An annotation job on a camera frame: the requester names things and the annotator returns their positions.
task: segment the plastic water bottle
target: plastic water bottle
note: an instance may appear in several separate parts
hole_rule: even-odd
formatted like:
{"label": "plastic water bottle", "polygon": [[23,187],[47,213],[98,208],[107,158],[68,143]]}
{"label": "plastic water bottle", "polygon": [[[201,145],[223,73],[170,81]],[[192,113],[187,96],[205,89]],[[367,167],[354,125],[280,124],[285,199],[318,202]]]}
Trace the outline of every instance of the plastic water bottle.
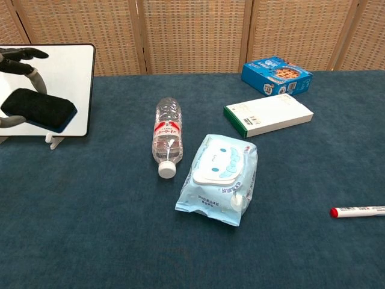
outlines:
{"label": "plastic water bottle", "polygon": [[159,176],[172,178],[183,157],[182,112],[174,98],[163,98],[156,106],[152,155],[159,164]]}

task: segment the blue cardboard box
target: blue cardboard box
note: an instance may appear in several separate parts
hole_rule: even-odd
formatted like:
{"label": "blue cardboard box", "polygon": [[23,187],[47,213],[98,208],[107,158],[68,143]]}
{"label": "blue cardboard box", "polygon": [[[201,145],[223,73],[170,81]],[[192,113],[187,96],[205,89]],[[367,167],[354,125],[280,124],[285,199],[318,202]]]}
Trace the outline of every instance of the blue cardboard box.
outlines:
{"label": "blue cardboard box", "polygon": [[245,63],[242,80],[266,96],[296,95],[309,89],[313,74],[273,56]]}

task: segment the red marker cap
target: red marker cap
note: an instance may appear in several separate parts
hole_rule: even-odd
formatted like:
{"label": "red marker cap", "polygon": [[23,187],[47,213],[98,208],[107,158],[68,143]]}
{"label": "red marker cap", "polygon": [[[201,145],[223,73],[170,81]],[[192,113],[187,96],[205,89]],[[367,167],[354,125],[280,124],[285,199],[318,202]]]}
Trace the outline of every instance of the red marker cap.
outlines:
{"label": "red marker cap", "polygon": [[333,217],[333,218],[338,218],[338,211],[336,208],[333,208],[330,210],[330,215]]}

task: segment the bottle label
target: bottle label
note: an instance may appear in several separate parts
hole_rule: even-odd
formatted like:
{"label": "bottle label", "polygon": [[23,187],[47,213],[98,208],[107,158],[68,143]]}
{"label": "bottle label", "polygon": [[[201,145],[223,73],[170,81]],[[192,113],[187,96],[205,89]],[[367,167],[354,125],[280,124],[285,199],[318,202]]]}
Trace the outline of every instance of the bottle label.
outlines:
{"label": "bottle label", "polygon": [[166,121],[155,124],[154,136],[160,135],[175,135],[180,137],[180,126],[177,122]]}

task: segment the green stripe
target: green stripe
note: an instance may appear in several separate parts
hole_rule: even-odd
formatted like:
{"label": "green stripe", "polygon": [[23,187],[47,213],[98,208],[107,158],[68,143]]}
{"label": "green stripe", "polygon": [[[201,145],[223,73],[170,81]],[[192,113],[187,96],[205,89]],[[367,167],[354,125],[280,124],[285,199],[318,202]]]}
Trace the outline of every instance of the green stripe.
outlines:
{"label": "green stripe", "polygon": [[243,138],[247,137],[247,129],[243,125],[243,123],[233,114],[228,107],[223,108],[223,114],[227,117],[230,123],[235,127],[235,129],[243,136]]}

